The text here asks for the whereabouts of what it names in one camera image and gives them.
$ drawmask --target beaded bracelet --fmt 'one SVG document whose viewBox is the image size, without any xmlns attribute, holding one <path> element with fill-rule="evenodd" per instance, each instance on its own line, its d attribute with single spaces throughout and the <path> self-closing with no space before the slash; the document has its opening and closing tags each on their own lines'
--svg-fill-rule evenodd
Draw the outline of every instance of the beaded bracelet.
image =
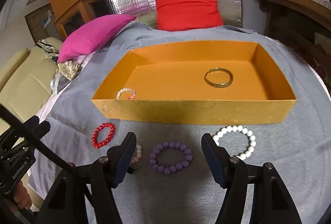
<svg viewBox="0 0 331 224">
<path fill-rule="evenodd" d="M 108 134 L 107 138 L 104 141 L 98 143 L 97 142 L 97 138 L 98 138 L 99 132 L 102 129 L 106 128 L 106 127 L 109 127 L 110 128 L 109 134 Z M 102 123 L 99 127 L 96 128 L 96 130 L 93 133 L 93 136 L 92 136 L 92 145 L 95 148 L 97 148 L 97 149 L 100 148 L 100 147 L 103 147 L 103 146 L 107 145 L 111 141 L 111 139 L 113 138 L 113 136 L 115 134 L 115 130 L 116 130 L 115 124 L 112 124 L 112 123 Z"/>
<path fill-rule="evenodd" d="M 164 167 L 158 164 L 157 156 L 163 149 L 171 148 L 181 150 L 185 153 L 185 160 L 177 163 L 176 165 L 171 165 L 169 168 Z M 163 144 L 159 144 L 156 149 L 154 149 L 153 153 L 151 154 L 151 159 L 149 161 L 150 165 L 152 166 L 153 170 L 158 171 L 159 173 L 164 173 L 166 175 L 170 173 L 174 173 L 177 170 L 182 169 L 183 167 L 188 167 L 190 165 L 189 161 L 193 159 L 191 155 L 191 150 L 185 145 L 181 144 L 180 142 L 164 142 Z"/>
<path fill-rule="evenodd" d="M 121 96 L 122 93 L 124 93 L 124 92 L 130 92 L 130 91 L 132 92 L 132 95 L 131 95 L 131 97 L 129 99 L 135 99 L 135 97 L 136 97 L 136 91 L 134 91 L 132 89 L 129 89 L 129 88 L 120 89 L 118 91 L 117 95 L 116 95 L 116 99 L 120 99 L 120 96 Z"/>
<path fill-rule="evenodd" d="M 243 126 L 227 126 L 226 128 L 222 128 L 221 131 L 218 131 L 216 135 L 214 135 L 212 138 L 214 139 L 217 146 L 219 146 L 218 140 L 225 135 L 226 133 L 230 132 L 242 132 L 243 134 L 247 135 L 249 139 L 249 146 L 245 153 L 241 153 L 239 156 L 237 156 L 239 159 L 244 160 L 246 158 L 249 158 L 254 151 L 254 147 L 256 146 L 255 141 L 255 135 L 253 135 L 252 131 L 249 131 L 247 128 L 244 128 Z"/>
<path fill-rule="evenodd" d="M 133 155 L 131 162 L 130 162 L 130 167 L 134 170 L 138 169 L 140 167 L 140 158 L 142 157 L 142 146 L 140 146 L 138 143 L 136 145 L 136 151 L 135 154 Z"/>
</svg>

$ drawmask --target gray cloth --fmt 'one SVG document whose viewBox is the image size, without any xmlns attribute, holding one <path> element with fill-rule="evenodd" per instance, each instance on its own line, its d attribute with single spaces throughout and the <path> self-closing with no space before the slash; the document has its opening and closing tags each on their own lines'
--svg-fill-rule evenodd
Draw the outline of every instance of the gray cloth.
<svg viewBox="0 0 331 224">
<path fill-rule="evenodd" d="M 222 126 L 107 119 L 91 101 L 103 79 L 129 49 L 185 40 L 254 41 L 273 57 L 291 84 L 297 102 L 279 124 L 246 126 L 256 135 L 257 145 L 245 162 L 259 166 L 272 162 L 297 206 L 302 223 L 317 223 L 331 202 L 331 165 L 328 164 L 331 102 L 309 66 L 292 49 L 253 31 L 216 27 L 166 32 L 131 22 L 107 50 L 94 54 L 59 97 L 46 118 L 51 130 L 42 141 L 65 161 L 80 166 L 94 162 L 107 152 L 108 146 L 95 149 L 91 144 L 92 133 L 101 123 L 116 125 L 110 146 L 120 144 L 127 132 L 132 131 L 142 146 L 143 157 L 139 170 L 127 174 L 124 182 L 113 190 L 123 223 L 214 223 L 226 191 L 214 182 L 200 143 L 204 133 L 214 134 Z M 188 168 L 171 175 L 159 174 L 150 168 L 151 151 L 166 140 L 181 141 L 192 149 L 194 160 Z M 246 147 L 247 138 L 240 133 L 226 134 L 220 145 L 234 155 Z M 59 168 L 38 151 L 35 156 L 29 184 L 44 198 Z M 183 156 L 172 158 L 179 161 Z M 252 195 L 253 186 L 249 185 L 242 223 L 249 222 Z M 88 216 L 93 223 L 90 206 Z"/>
</svg>

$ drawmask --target wooden shelf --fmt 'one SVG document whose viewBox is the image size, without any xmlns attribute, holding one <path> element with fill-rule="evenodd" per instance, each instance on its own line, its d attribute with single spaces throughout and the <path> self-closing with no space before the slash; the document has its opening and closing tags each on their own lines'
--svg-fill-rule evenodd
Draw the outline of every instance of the wooden shelf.
<svg viewBox="0 0 331 224">
<path fill-rule="evenodd" d="M 298 11 L 331 32 L 331 10 L 312 0 L 266 0 Z"/>
</svg>

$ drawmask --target bracelet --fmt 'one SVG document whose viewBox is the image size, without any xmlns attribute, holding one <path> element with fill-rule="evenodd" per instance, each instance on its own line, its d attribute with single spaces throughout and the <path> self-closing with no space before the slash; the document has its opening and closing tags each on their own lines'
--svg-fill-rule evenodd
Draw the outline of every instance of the bracelet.
<svg viewBox="0 0 331 224">
<path fill-rule="evenodd" d="M 106 128 L 106 127 L 109 127 L 110 128 L 110 132 L 109 132 L 107 138 L 104 141 L 98 143 L 97 142 L 97 138 L 98 138 L 99 132 L 102 129 Z M 116 130 L 115 124 L 112 124 L 112 123 L 102 123 L 98 128 L 96 128 L 96 130 L 93 133 L 93 136 L 92 136 L 92 145 L 95 148 L 97 148 L 97 149 L 100 148 L 100 147 L 103 147 L 103 146 L 107 145 L 111 141 L 111 139 L 113 138 L 113 136 L 115 134 L 115 130 Z"/>
<path fill-rule="evenodd" d="M 217 146 L 219 146 L 218 140 L 225 135 L 226 133 L 230 132 L 242 132 L 243 134 L 247 135 L 249 139 L 249 146 L 247 150 L 244 153 L 241 153 L 239 156 L 237 156 L 242 161 L 246 158 L 249 158 L 254 151 L 254 147 L 256 146 L 255 141 L 255 135 L 253 135 L 252 131 L 249 131 L 247 128 L 244 128 L 243 126 L 227 126 L 226 128 L 222 128 L 221 131 L 218 131 L 216 135 L 214 135 L 212 138 L 214 139 Z"/>
<path fill-rule="evenodd" d="M 134 91 L 132 89 L 129 89 L 129 88 L 120 89 L 118 91 L 117 95 L 116 95 L 116 99 L 120 99 L 120 96 L 121 96 L 122 93 L 124 93 L 124 92 L 130 92 L 130 91 L 132 92 L 132 95 L 131 95 L 131 97 L 129 99 L 135 99 L 135 97 L 136 97 L 136 91 Z"/>
<path fill-rule="evenodd" d="M 164 167 L 163 165 L 159 165 L 157 161 L 157 156 L 163 149 L 171 148 L 181 150 L 185 154 L 185 160 L 177 163 L 176 165 L 171 165 L 169 168 Z M 170 173 L 174 173 L 177 170 L 182 169 L 183 167 L 188 167 L 190 165 L 189 161 L 193 159 L 191 155 L 191 150 L 185 145 L 181 144 L 180 142 L 164 142 L 163 144 L 159 144 L 156 149 L 154 149 L 153 153 L 151 154 L 151 159 L 149 161 L 150 165 L 152 166 L 153 170 L 158 171 L 159 173 L 164 173 L 166 175 Z"/>
<path fill-rule="evenodd" d="M 136 145 L 136 151 L 135 151 L 135 154 L 133 155 L 132 159 L 131 159 L 131 162 L 130 162 L 130 167 L 132 169 L 138 169 L 140 167 L 140 161 L 139 159 L 142 157 L 142 146 L 140 146 L 138 143 Z"/>
<path fill-rule="evenodd" d="M 225 82 L 225 83 L 220 83 L 220 84 L 217 84 L 217 83 L 213 83 L 211 82 L 210 80 L 207 79 L 207 75 L 209 73 L 212 73 L 212 72 L 217 72 L 217 71 L 221 71 L 221 72 L 225 72 L 227 73 L 229 76 L 230 76 L 230 80 L 228 82 Z M 215 88 L 226 88 L 226 87 L 229 87 L 232 82 L 233 82 L 233 75 L 232 73 L 227 70 L 227 69 L 224 69 L 224 68 L 219 68 L 219 67 L 216 67 L 214 69 L 210 69 L 206 74 L 205 74 L 205 82 L 207 82 L 210 86 L 212 87 L 215 87 Z"/>
</svg>

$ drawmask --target metal bolt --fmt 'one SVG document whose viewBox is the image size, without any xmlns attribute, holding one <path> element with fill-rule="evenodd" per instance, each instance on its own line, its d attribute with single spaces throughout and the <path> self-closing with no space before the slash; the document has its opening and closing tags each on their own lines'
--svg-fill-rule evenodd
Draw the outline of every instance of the metal bolt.
<svg viewBox="0 0 331 224">
<path fill-rule="evenodd" d="M 232 157 L 230 158 L 230 162 L 238 163 L 238 162 L 239 162 L 239 159 L 238 159 L 237 157 L 232 156 Z"/>
<path fill-rule="evenodd" d="M 269 170 L 271 170 L 271 169 L 273 168 L 273 164 L 272 164 L 271 162 L 267 162 L 267 163 L 265 164 L 265 166 L 266 166 Z"/>
<path fill-rule="evenodd" d="M 99 162 L 104 163 L 104 162 L 107 162 L 107 161 L 108 161 L 108 157 L 107 156 L 102 156 L 102 157 L 99 158 Z"/>
</svg>

